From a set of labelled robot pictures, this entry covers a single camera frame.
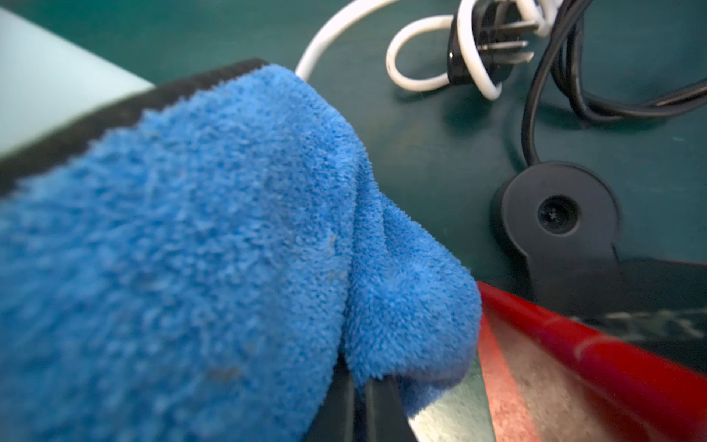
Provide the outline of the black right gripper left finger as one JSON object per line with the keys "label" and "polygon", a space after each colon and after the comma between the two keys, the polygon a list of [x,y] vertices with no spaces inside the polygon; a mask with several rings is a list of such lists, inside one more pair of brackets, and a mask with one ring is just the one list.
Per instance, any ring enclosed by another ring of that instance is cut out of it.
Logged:
{"label": "black right gripper left finger", "polygon": [[333,370],[327,396],[303,442],[353,442],[355,440],[355,383],[342,355]]}

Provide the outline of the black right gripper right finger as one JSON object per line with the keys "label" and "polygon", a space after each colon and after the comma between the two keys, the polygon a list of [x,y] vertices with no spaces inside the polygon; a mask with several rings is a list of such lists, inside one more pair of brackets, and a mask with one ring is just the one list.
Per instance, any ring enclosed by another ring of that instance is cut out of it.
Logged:
{"label": "black right gripper right finger", "polygon": [[366,440],[417,442],[402,406],[397,381],[392,377],[366,383]]}

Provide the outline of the red coffee machine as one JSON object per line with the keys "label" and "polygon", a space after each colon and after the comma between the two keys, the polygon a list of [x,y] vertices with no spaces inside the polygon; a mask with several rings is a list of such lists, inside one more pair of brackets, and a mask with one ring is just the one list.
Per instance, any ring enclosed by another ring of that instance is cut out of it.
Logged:
{"label": "red coffee machine", "polygon": [[703,441],[706,310],[566,318],[488,284],[478,357],[423,441]]}

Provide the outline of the blue microfibre cloth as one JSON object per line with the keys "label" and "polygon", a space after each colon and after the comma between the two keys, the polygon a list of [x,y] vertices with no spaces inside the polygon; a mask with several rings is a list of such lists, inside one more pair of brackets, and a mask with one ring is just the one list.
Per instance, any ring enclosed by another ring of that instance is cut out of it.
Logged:
{"label": "blue microfibre cloth", "polygon": [[248,60],[1,159],[1,438],[299,441],[339,360],[414,416],[467,374],[469,271],[340,112]]}

